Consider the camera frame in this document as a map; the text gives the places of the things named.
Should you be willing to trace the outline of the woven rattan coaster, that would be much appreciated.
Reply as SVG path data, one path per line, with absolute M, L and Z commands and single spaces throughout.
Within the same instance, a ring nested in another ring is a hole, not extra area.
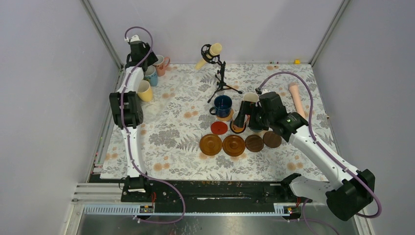
M 217 118 L 219 121 L 226 122 L 226 121 L 230 121 L 230 120 L 232 119 L 233 114 L 234 114 L 234 110 L 233 110 L 233 109 L 230 109 L 230 113 L 229 113 L 229 115 L 228 115 L 228 116 L 226 116 L 226 117 L 219 117 L 219 116 L 216 116 L 216 118 Z

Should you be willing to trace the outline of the brown wooden coaster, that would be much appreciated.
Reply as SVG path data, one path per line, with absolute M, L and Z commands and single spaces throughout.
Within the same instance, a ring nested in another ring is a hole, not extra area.
M 214 156 L 222 150 L 222 140 L 216 134 L 207 134 L 200 139 L 199 147 L 205 155 Z

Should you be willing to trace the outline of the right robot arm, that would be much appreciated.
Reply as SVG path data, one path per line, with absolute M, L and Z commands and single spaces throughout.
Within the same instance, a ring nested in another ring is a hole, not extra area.
M 348 221 L 375 199 L 374 174 L 369 169 L 360 171 L 329 149 L 312 133 L 305 118 L 297 112 L 287 112 L 276 92 L 260 95 L 257 103 L 242 101 L 234 124 L 242 126 L 246 116 L 250 117 L 248 127 L 271 129 L 307 156 L 328 180 L 320 182 L 292 174 L 280 189 L 285 201 L 311 199 L 327 205 L 338 219 Z

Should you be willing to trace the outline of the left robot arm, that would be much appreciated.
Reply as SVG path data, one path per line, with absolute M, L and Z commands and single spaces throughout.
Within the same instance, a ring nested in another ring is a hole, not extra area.
M 109 95 L 113 120 L 121 131 L 126 149 L 127 176 L 123 194 L 133 193 L 140 201 L 151 197 L 152 189 L 146 175 L 142 154 L 141 127 L 144 113 L 141 103 L 152 99 L 151 85 L 145 79 L 145 72 L 154 54 L 148 43 L 140 40 L 129 41 L 131 52 L 127 55 L 125 77 L 120 88 Z

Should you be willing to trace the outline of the small pink mug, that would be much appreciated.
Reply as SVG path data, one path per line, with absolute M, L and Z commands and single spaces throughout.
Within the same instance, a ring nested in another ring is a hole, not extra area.
M 247 128 L 247 123 L 248 116 L 237 111 L 232 116 L 231 130 L 236 134 L 243 133 Z

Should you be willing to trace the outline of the dark blue mug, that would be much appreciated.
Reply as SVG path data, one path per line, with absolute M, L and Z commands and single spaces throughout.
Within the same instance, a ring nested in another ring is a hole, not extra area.
M 231 113 L 232 99 L 227 95 L 220 95 L 215 98 L 213 107 L 210 108 L 209 113 L 219 118 L 226 118 Z

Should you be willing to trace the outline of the brown wooden knob lid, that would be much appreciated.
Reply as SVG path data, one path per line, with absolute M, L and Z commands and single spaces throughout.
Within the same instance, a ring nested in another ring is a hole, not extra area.
M 238 135 L 229 135 L 222 142 L 224 152 L 231 157 L 238 157 L 245 151 L 245 141 Z

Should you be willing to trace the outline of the red round coaster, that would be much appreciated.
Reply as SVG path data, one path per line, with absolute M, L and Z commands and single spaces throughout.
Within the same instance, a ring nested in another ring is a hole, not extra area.
M 228 131 L 228 126 L 222 121 L 216 121 L 210 126 L 210 130 L 215 135 L 223 135 Z

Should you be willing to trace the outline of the salmon mug with handle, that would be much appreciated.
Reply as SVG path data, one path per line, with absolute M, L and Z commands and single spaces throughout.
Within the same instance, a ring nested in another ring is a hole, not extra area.
M 153 64 L 153 66 L 156 68 L 156 73 L 159 77 L 164 76 L 171 60 L 169 57 L 164 57 L 162 55 L 156 55 L 156 57 L 157 61 Z

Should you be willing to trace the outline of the light green mug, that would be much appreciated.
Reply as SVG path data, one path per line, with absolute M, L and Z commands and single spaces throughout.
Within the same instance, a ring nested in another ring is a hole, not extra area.
M 250 127 L 250 130 L 251 131 L 253 131 L 254 133 L 260 133 L 260 132 L 262 132 L 263 130 L 260 130 L 260 129 L 254 129 L 254 128 L 251 128 Z

